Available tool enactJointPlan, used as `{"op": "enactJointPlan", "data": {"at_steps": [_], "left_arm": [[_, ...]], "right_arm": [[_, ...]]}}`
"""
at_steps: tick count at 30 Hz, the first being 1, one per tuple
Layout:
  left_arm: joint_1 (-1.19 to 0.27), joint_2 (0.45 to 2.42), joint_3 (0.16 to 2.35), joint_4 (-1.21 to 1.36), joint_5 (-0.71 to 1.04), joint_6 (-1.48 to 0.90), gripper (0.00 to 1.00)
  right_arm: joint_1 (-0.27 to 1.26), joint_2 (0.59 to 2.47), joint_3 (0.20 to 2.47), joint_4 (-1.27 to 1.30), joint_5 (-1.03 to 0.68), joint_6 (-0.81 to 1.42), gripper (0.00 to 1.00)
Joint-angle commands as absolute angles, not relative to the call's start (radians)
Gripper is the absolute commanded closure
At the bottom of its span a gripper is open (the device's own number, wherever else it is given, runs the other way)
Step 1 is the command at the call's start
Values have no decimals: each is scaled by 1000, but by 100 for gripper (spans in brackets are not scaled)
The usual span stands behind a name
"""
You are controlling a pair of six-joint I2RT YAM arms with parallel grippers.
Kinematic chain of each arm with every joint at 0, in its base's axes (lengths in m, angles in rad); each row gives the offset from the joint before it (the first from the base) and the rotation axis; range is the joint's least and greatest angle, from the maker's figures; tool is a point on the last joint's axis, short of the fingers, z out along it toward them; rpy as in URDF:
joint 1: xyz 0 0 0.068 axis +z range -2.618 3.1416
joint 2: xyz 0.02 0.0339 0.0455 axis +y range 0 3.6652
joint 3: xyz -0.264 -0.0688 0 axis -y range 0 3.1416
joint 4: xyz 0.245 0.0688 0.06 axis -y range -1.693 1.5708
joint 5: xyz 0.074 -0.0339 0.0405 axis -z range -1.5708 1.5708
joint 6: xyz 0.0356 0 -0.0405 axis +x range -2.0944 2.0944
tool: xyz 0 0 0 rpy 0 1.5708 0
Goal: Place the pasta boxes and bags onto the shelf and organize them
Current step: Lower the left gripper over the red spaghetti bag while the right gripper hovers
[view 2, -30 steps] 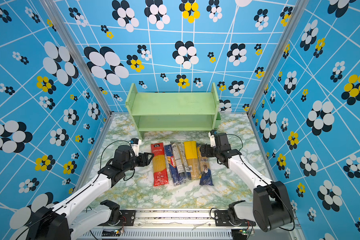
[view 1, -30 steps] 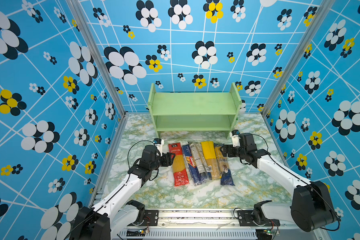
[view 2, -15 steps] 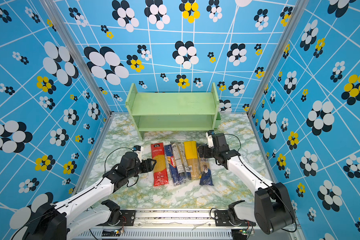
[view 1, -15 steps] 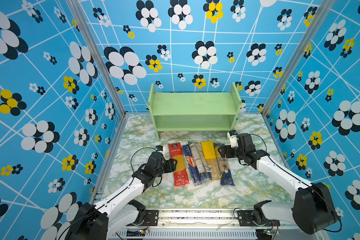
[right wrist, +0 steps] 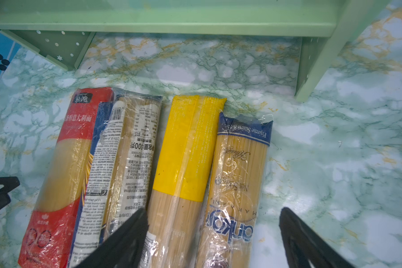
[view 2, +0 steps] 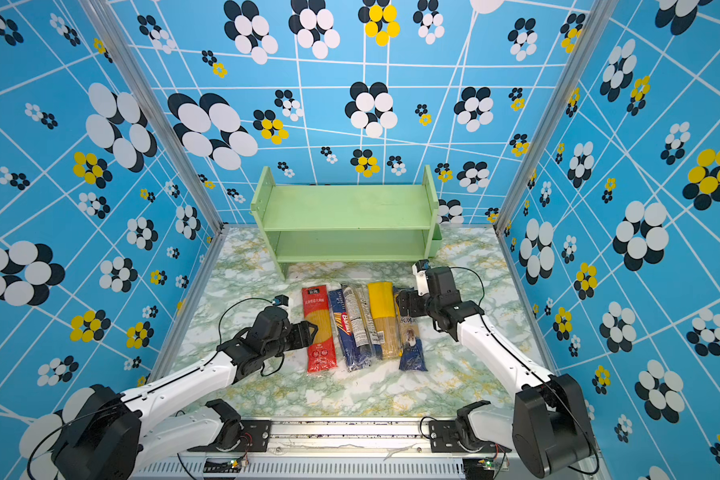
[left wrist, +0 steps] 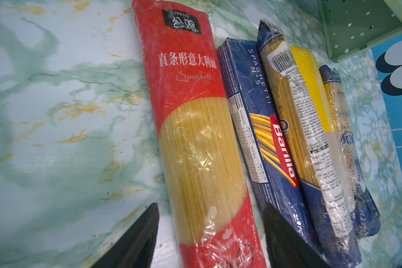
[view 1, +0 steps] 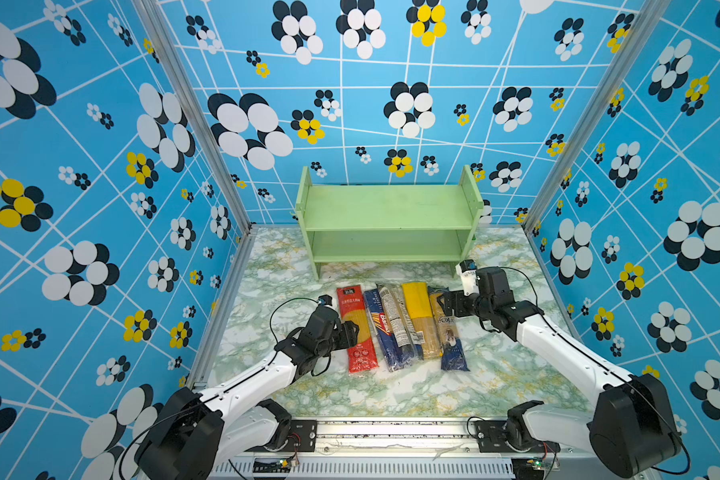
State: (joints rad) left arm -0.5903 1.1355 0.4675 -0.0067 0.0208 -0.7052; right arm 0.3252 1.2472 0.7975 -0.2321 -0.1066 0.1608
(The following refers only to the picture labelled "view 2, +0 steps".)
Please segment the red spaghetti bag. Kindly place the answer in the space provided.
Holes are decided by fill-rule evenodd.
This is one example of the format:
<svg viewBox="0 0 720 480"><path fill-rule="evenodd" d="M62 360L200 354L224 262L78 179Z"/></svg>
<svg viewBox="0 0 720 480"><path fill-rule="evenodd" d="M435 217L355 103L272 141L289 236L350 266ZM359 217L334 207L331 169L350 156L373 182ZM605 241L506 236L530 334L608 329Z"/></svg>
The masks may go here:
<svg viewBox="0 0 720 480"><path fill-rule="evenodd" d="M317 327L312 344L307 348L307 372L318 373L337 367L333 340L333 317L325 285L302 289L304 319Z"/></svg>

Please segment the yellow spaghetti bag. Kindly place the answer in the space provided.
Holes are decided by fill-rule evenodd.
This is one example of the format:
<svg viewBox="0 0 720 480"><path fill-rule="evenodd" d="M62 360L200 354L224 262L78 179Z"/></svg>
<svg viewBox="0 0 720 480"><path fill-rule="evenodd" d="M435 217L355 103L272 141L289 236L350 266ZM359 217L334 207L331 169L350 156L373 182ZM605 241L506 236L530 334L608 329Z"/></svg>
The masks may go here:
<svg viewBox="0 0 720 480"><path fill-rule="evenodd" d="M382 359L399 359L402 353L393 284L367 285L371 317L381 346Z"/></svg>

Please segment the green wooden shelf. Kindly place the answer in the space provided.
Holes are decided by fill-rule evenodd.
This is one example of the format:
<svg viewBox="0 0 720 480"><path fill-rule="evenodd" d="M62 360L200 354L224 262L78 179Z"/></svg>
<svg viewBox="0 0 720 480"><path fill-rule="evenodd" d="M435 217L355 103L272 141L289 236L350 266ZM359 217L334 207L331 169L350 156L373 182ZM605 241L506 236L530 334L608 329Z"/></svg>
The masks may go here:
<svg viewBox="0 0 720 480"><path fill-rule="evenodd" d="M295 263L431 258L438 208L429 167L416 185L278 185L265 167L250 205L283 278Z"/></svg>

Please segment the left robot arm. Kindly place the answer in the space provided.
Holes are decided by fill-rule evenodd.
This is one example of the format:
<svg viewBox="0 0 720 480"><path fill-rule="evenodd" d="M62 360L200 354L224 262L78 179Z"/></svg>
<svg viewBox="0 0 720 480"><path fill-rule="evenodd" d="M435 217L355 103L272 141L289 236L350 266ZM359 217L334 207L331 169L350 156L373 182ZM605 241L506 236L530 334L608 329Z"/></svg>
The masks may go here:
<svg viewBox="0 0 720 480"><path fill-rule="evenodd" d="M128 479L191 449L249 447L241 416L227 402L211 400L193 413L183 408L262 373L271 358L311 346L317 332L311 322L291 323L286 308L267 306L252 326L174 374L122 393L94 385L75 417L56 431L50 459L65 479Z"/></svg>

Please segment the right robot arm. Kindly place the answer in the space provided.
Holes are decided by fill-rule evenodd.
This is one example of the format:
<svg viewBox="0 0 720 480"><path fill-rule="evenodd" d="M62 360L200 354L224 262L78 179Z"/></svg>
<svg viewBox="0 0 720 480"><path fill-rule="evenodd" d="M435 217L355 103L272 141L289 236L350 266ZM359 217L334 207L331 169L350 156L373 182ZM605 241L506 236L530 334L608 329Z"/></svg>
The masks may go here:
<svg viewBox="0 0 720 480"><path fill-rule="evenodd" d="M552 373L510 342L479 303L462 298L452 268L420 260L412 272L415 287L401 290L396 298L401 314L430 318L436 331L481 360L513 399L509 409L489 401L459 409L453 422L458 447L469 453L489 446L514 452L537 478L564 469L578 472L578 462L596 456L595 435L577 381Z"/></svg>

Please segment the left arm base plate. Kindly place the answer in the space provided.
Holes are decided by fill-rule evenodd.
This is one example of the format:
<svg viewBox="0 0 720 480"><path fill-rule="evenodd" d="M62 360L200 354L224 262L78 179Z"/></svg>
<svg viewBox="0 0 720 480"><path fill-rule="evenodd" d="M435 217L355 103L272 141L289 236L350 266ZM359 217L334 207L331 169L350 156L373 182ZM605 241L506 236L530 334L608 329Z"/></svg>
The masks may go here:
<svg viewBox="0 0 720 480"><path fill-rule="evenodd" d="M235 427L223 427L210 445L193 447L190 452L263 453L268 449L271 429L271 420L242 419Z"/></svg>

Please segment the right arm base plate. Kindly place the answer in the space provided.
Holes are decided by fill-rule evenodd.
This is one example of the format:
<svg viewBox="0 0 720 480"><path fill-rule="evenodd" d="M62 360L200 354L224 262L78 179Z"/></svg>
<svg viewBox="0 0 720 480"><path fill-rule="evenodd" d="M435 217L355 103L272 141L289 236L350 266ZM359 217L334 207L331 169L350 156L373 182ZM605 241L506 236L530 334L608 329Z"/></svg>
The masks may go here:
<svg viewBox="0 0 720 480"><path fill-rule="evenodd" d="M457 420L438 420L427 417L419 423L420 434L429 441L433 453L502 454L513 449L492 441L479 440L467 432Z"/></svg>

